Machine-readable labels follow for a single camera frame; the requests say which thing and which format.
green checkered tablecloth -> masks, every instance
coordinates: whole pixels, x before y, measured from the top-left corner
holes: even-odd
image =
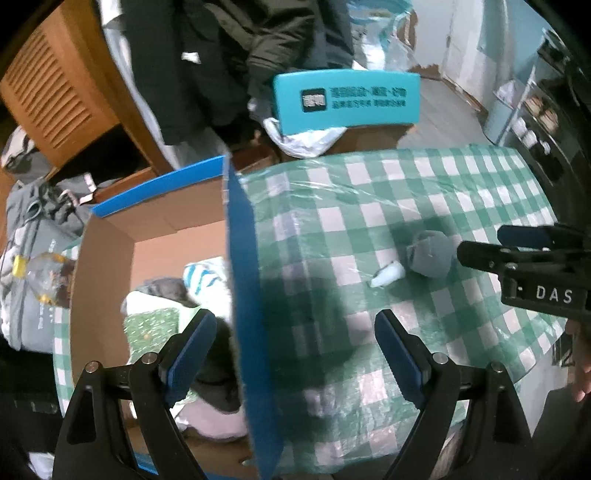
[[[406,329],[460,364],[502,361],[522,378],[563,331],[500,302],[495,275],[452,265],[383,289],[373,274],[423,230],[497,242],[500,225],[553,223],[515,150],[471,145],[280,164],[243,178],[254,205],[271,368],[286,440],[283,471],[331,473],[397,452],[417,411],[373,334],[391,308]],[[456,421],[465,415],[459,404]]]
[[[71,244],[63,251],[63,255],[77,260],[80,241]],[[61,414],[65,415],[74,393],[72,360],[70,358],[70,309],[55,307],[53,329],[53,373],[56,378],[57,399],[60,403]]]

blue gripper pad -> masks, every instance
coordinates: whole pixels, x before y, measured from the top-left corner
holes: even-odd
[[[215,315],[201,309],[189,325],[181,333],[172,336],[164,346],[167,351],[160,363],[160,378],[166,386],[164,401],[170,407],[187,396],[215,340],[216,332]]]
[[[501,225],[496,233],[501,245],[542,250],[552,247],[552,239],[543,228],[535,226]]]
[[[376,315],[374,331],[402,396],[420,410],[426,400],[423,386],[431,378],[427,348],[420,338],[408,334],[392,310]]]

cardboard box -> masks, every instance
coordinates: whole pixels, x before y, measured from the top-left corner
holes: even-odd
[[[259,476],[270,479],[282,440],[259,302],[254,218],[233,167],[223,157],[150,180],[94,208],[74,274],[73,380],[92,360],[105,367],[127,363],[129,348],[119,309],[132,288],[149,278],[180,277],[187,263],[219,255],[229,265],[249,442]],[[134,449],[145,451],[139,429],[128,431]],[[193,438],[187,444],[211,478],[257,477],[255,467],[242,465],[251,457],[247,441],[224,444]]]

teal plastic box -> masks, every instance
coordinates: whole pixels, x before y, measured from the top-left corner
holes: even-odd
[[[309,70],[274,80],[284,135],[329,127],[415,124],[420,76],[383,70]]]

person's hand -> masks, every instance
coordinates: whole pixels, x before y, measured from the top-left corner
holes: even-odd
[[[573,397],[580,402],[591,392],[591,343],[586,335],[580,331],[581,324],[574,320],[567,320],[564,330],[573,335],[574,383]]]

